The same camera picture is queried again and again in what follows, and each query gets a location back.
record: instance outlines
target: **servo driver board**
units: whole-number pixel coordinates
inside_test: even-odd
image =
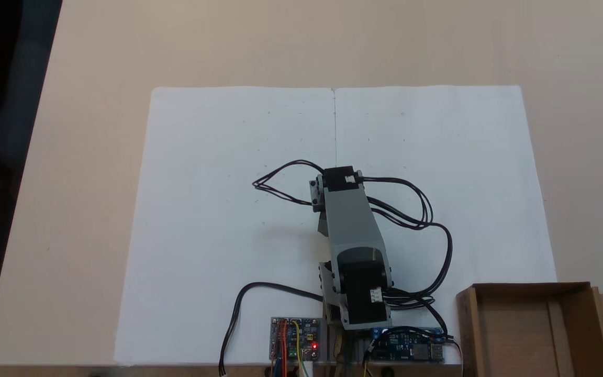
[[[299,325],[299,350],[302,361],[318,360],[320,355],[320,318],[271,318],[269,358],[282,355],[282,336],[288,360],[297,360],[297,327]]]
[[[440,328],[424,329],[435,334],[443,333]],[[374,327],[371,329],[371,339],[378,339],[386,330],[386,327]],[[430,339],[413,332],[399,332],[385,337],[375,345],[371,354],[373,360],[443,362],[443,339],[440,337]]]

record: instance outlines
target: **yellow wire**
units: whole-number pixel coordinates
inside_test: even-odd
[[[308,377],[308,372],[306,372],[306,365],[304,365],[304,363],[302,362],[302,353],[299,350],[299,337],[302,336],[302,332],[299,331],[299,324],[297,324],[296,320],[293,320],[292,323],[295,324],[295,327],[297,327],[297,361],[299,361],[299,365],[301,365],[301,368],[304,369],[304,374],[306,375],[306,377]]]

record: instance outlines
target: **white poster board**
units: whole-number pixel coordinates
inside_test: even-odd
[[[421,188],[454,239],[435,308],[457,334],[455,295],[474,282],[555,281],[527,119],[517,86],[156,88],[144,146],[115,361],[217,363],[237,292],[249,282],[320,294],[329,260],[311,208],[256,191],[285,162],[353,165]],[[307,167],[271,184],[309,200]],[[414,217],[405,187],[368,195]],[[409,231],[376,217],[396,287],[433,281],[445,255],[439,229]],[[268,363],[270,317],[320,317],[321,305],[249,291],[226,363]],[[426,311],[395,325],[436,326]],[[447,363],[459,363],[446,352]]]

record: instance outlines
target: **table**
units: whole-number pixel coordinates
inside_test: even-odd
[[[557,276],[603,291],[603,1],[64,2],[0,279],[0,365],[113,365],[157,86],[520,84]]]

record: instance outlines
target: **brown cardboard box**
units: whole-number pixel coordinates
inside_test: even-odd
[[[457,314],[465,377],[603,376],[603,294],[589,282],[474,284]]]

